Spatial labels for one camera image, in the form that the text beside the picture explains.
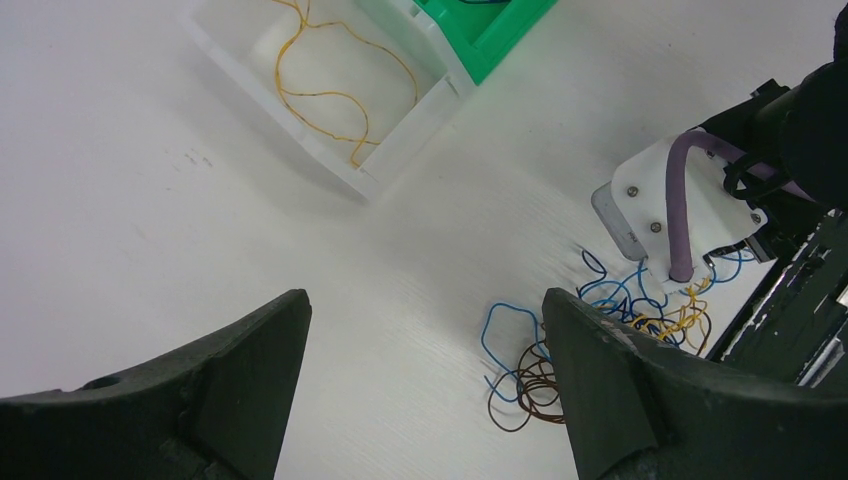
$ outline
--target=wire bundle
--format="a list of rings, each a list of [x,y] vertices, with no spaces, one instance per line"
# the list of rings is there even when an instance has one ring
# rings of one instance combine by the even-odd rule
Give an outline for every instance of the wire bundle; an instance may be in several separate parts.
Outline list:
[[[515,383],[515,395],[519,407],[521,407],[527,416],[524,421],[517,427],[509,428],[503,426],[495,418],[492,402],[495,399],[495,393],[501,382],[507,377],[516,375],[518,381]],[[538,395],[543,395],[544,399],[539,399]],[[565,416],[562,413],[562,408],[557,409],[554,405],[559,400],[559,390],[557,389],[556,379],[554,378],[553,366],[549,359],[538,351],[535,343],[531,344],[521,354],[521,359],[518,361],[518,368],[512,372],[506,372],[495,381],[494,388],[489,391],[488,409],[489,418],[501,430],[513,433],[524,428],[531,418],[537,418],[544,422],[554,424],[564,424]]]
[[[535,341],[524,350],[521,358],[518,360],[518,367],[511,369],[507,367],[486,345],[486,333],[489,330],[489,325],[492,322],[492,316],[498,308],[505,308],[514,312],[523,313],[533,321],[533,334]],[[492,422],[505,432],[517,432],[524,428],[531,418],[549,423],[565,423],[562,415],[562,409],[557,411],[555,406],[559,400],[559,391],[557,390],[556,380],[554,379],[553,366],[551,365],[551,357],[545,347],[545,339],[540,335],[540,331],[544,331],[544,326],[539,323],[536,314],[532,311],[510,305],[508,303],[498,302],[492,305],[489,309],[489,314],[486,317],[486,323],[483,325],[483,333],[480,336],[480,343],[483,350],[505,373],[501,374],[497,380],[492,382],[487,376],[483,376],[486,383],[489,385],[489,400],[488,409],[489,417]],[[515,396],[506,397],[501,393],[501,384],[507,378],[512,378],[515,381]],[[518,406],[527,414],[524,421],[515,428],[507,428],[501,425],[494,414],[493,402],[495,397],[498,397],[505,403],[517,403]]]
[[[664,295],[662,303],[652,298],[645,290],[642,275],[647,270],[644,267],[644,262],[639,262],[636,271],[625,277],[623,280],[609,279],[609,273],[606,267],[595,257],[591,252],[583,250],[581,253],[583,263],[594,273],[600,275],[596,280],[593,280],[577,289],[577,295],[586,301],[587,294],[597,288],[604,286],[615,286],[611,294],[605,298],[595,300],[591,303],[592,306],[598,308],[603,313],[616,318],[625,324],[631,325],[637,330],[657,337],[659,340],[680,348],[684,343],[689,345],[693,350],[700,355],[706,348],[709,337],[712,333],[712,319],[707,313],[708,303],[699,300],[698,296],[703,295],[712,289],[715,285],[729,283],[736,279],[742,271],[742,264],[753,261],[751,257],[744,257],[741,251],[736,252],[736,257],[720,256],[721,258],[736,263],[736,271],[726,279],[719,279],[715,269],[712,270],[710,277],[705,278],[701,282],[694,284],[680,293],[688,297],[688,303],[680,308],[665,312],[669,304],[668,295]],[[628,282],[636,279],[639,288],[640,297],[635,297],[631,294],[627,287]],[[643,306],[637,308],[637,305],[643,303]],[[640,310],[650,308],[656,312],[654,315],[640,313]],[[689,338],[689,330],[697,325],[701,331],[703,340],[700,346],[695,346]]]
[[[297,3],[297,0],[290,0],[290,1],[289,0],[272,0],[272,1],[279,3],[281,5],[285,5],[287,7],[293,8],[295,10],[295,12],[297,12],[298,17],[300,18],[300,25],[297,28],[297,32],[286,43],[284,43],[283,46],[280,48],[280,52],[277,54],[277,63],[274,66],[274,83],[277,86],[277,93],[280,95],[280,99],[283,101],[283,105],[285,105],[285,107],[295,117],[297,117],[298,120],[303,122],[308,127],[312,128],[316,132],[327,135],[330,138],[332,138],[333,140],[355,143],[356,147],[353,149],[353,152],[350,154],[350,163],[354,167],[359,168],[361,166],[361,163],[359,163],[359,161],[356,160],[356,154],[359,153],[359,150],[366,144],[367,145],[374,145],[374,146],[380,144],[380,142],[378,142],[378,141],[368,139],[368,134],[370,133],[370,130],[371,130],[371,121],[368,118],[368,112],[365,110],[365,107],[362,105],[362,102],[357,100],[353,95],[350,95],[350,94],[345,93],[345,92],[325,91],[325,92],[312,92],[312,93],[310,93],[310,92],[294,92],[294,91],[291,91],[291,90],[287,90],[285,87],[283,87],[283,81],[282,81],[282,77],[280,75],[280,64],[282,63],[283,57],[285,56],[286,52],[289,51],[291,46],[294,45],[295,42],[297,42],[297,40],[301,37],[301,35],[303,35],[303,33],[307,29],[317,30],[319,28],[332,27],[332,26],[338,25],[338,26],[343,27],[347,31],[347,33],[349,33],[350,36],[353,37],[354,39],[356,39],[357,41],[364,43],[365,45],[374,47],[378,50],[381,50],[381,51],[387,53],[388,55],[390,55],[395,60],[397,60],[397,62],[401,65],[401,67],[403,67],[403,69],[409,75],[409,78],[412,80],[412,84],[415,88],[415,100],[412,103],[413,106],[415,106],[418,103],[418,81],[415,79],[415,75],[412,73],[412,70],[409,68],[409,66],[407,66],[406,63],[404,63],[404,61],[401,60],[400,57],[398,57],[395,53],[393,53],[391,50],[389,50],[388,48],[386,48],[382,45],[377,45],[376,43],[373,43],[373,42],[370,42],[370,41],[364,39],[362,36],[360,36],[359,34],[354,32],[345,22],[332,21],[332,22],[323,22],[323,23],[318,23],[318,24],[309,23],[309,13],[312,9],[312,0],[307,0],[307,2],[306,2],[306,12],[305,13],[300,8],[300,5]],[[362,112],[362,116],[365,118],[365,131],[362,133],[362,136],[360,136],[358,138],[351,138],[351,137],[347,137],[347,136],[344,136],[344,135],[337,135],[335,133],[332,133],[332,132],[328,131],[327,129],[322,128],[322,127],[318,126],[317,124],[313,123],[312,121],[310,121],[309,119],[307,119],[300,111],[298,111],[294,106],[291,105],[291,103],[289,103],[289,100],[288,100],[288,98],[286,98],[286,95],[290,95],[290,96],[293,96],[293,97],[337,96],[337,97],[347,98],[348,100],[350,100],[354,104],[356,104],[356,106],[359,108],[359,111]]]

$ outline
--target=white plastic bracket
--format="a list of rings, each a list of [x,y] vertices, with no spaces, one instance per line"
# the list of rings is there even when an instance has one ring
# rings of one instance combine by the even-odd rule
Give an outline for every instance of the white plastic bracket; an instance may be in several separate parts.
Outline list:
[[[675,138],[664,138],[621,164],[613,174],[611,186],[615,204],[648,254],[645,266],[666,293],[686,286],[668,277],[671,258],[665,172]],[[693,147],[686,163],[689,238],[695,267],[692,283],[711,275],[710,267],[702,259],[704,255],[740,242],[768,222],[765,212],[752,209],[725,192],[722,182],[727,161],[710,155]]]

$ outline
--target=green plastic bin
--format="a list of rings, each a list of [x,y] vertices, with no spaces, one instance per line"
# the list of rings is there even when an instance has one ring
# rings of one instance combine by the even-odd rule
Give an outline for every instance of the green plastic bin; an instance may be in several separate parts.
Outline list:
[[[415,3],[439,24],[474,83],[480,85],[556,0],[476,4],[461,0],[415,0]]]

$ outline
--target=plastic container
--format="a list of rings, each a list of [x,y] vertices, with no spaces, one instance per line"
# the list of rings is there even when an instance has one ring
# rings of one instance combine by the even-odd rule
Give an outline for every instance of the plastic container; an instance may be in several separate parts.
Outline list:
[[[305,9],[306,1],[300,3]],[[438,25],[413,0],[313,0],[310,22],[333,20],[398,55],[420,90],[413,107],[412,83],[397,61],[342,27],[307,30],[291,47],[280,69],[286,88],[342,91],[367,109],[368,138],[381,143],[360,150],[359,167],[350,161],[355,144],[309,128],[280,100],[274,71],[280,47],[299,26],[294,9],[271,0],[193,0],[181,18],[200,48],[295,141],[299,148],[286,156],[319,162],[370,199],[448,122],[475,85]],[[364,131],[361,111],[347,99],[289,98],[333,133],[358,138]]]
[[[556,0],[415,2],[439,24],[474,83],[479,85]]]

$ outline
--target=white plastic bin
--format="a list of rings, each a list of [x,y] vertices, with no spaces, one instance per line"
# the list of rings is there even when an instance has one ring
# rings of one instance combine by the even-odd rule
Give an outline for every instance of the white plastic bin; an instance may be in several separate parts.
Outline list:
[[[300,0],[305,9],[306,0]],[[181,19],[201,49],[291,136],[306,155],[366,198],[374,198],[453,115],[474,83],[438,25],[412,0],[313,0],[310,23],[341,20],[385,46],[413,71],[420,99],[413,107],[408,74],[385,52],[357,42],[342,27],[307,30],[281,65],[284,85],[300,91],[336,90],[357,97],[371,120],[359,168],[355,144],[333,140],[302,124],[283,105],[274,82],[280,47],[297,31],[297,13],[271,0],[194,0]],[[289,97],[327,130],[358,138],[359,109],[339,97]]]

